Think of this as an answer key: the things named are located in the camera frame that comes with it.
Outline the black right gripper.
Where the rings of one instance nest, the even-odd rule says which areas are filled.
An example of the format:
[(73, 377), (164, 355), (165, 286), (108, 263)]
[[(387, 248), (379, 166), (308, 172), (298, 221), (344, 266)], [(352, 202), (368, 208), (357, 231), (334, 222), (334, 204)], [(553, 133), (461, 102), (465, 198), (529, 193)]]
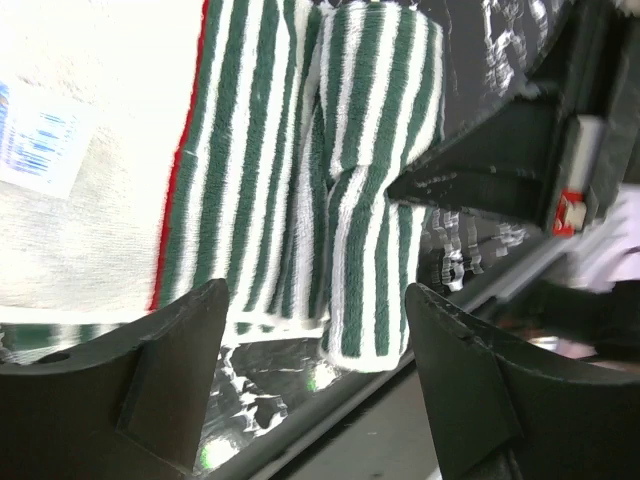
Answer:
[(518, 95), (426, 151), (394, 200), (543, 200), (540, 226), (574, 235), (639, 180), (639, 17), (567, 1)]

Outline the green white striped towel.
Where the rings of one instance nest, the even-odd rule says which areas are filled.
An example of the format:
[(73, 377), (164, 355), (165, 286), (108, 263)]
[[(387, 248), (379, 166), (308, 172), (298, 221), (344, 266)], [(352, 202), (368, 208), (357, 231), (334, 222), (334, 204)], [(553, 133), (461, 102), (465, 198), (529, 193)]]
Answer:
[(212, 279), (232, 338), (397, 366), (442, 133), (443, 30), (351, 1), (1, 5), (1, 355), (96, 338)]

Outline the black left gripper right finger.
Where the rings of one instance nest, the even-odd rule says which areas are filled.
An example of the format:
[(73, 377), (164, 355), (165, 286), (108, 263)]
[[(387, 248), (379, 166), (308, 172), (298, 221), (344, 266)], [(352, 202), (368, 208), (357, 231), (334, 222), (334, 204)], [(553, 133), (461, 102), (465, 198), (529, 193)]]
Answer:
[(639, 377), (536, 347), (420, 284), (412, 348), (446, 479), (635, 479)]

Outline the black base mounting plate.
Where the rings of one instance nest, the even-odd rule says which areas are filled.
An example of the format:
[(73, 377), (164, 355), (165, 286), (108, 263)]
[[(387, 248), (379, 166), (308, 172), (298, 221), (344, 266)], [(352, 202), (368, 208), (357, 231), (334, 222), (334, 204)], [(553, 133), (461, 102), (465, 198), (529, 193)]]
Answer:
[(434, 479), (437, 461), (413, 358), (347, 373), (313, 339), (229, 346), (214, 383), (213, 479)]

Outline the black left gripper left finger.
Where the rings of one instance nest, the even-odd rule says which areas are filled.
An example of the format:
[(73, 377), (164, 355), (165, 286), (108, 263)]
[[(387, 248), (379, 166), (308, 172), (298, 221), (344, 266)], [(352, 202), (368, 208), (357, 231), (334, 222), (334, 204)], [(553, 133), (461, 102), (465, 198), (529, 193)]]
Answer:
[(190, 476), (228, 305), (211, 280), (94, 340), (3, 363), (2, 477)]

